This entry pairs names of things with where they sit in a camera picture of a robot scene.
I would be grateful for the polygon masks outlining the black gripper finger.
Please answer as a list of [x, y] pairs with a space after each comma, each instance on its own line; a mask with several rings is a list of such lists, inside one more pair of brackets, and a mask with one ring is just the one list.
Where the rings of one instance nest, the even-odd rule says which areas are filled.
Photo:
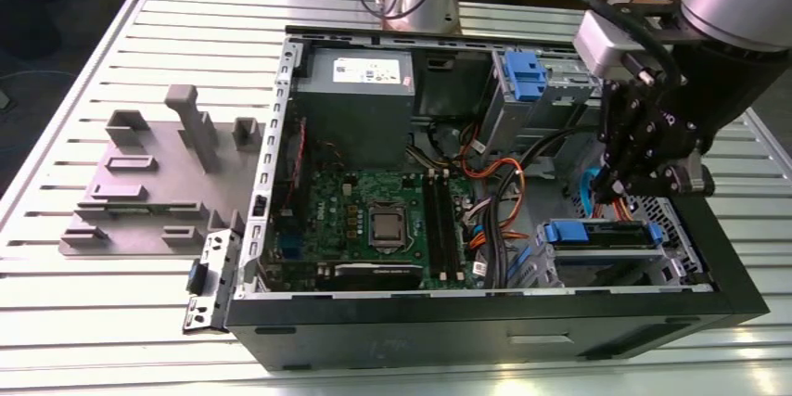
[[620, 100], [618, 182], [629, 195], [666, 197], [669, 182], [657, 173], [664, 164], [662, 138], [668, 127], [662, 111], [633, 89], [620, 90]]
[[642, 154], [638, 130], [644, 114], [642, 87], [636, 81], [608, 82], [601, 97], [598, 141], [604, 144], [601, 170], [596, 176], [596, 202], [610, 204], [626, 188]]

